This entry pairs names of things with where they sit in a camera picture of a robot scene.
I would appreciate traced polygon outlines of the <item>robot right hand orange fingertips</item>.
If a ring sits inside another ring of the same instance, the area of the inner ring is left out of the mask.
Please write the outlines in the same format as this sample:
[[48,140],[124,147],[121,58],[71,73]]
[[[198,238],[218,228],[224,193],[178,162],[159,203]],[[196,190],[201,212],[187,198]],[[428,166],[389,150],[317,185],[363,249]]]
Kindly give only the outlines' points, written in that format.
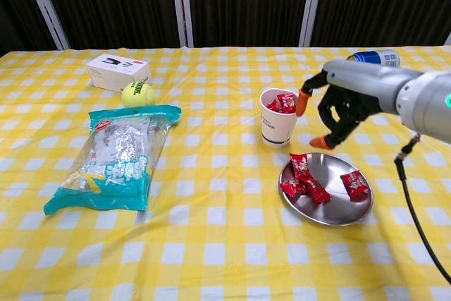
[[397,94],[413,78],[414,73],[403,68],[340,59],[325,63],[319,73],[304,82],[296,103],[295,112],[302,116],[313,90],[328,88],[318,113],[329,134],[315,137],[309,144],[332,150],[369,116],[396,114]]

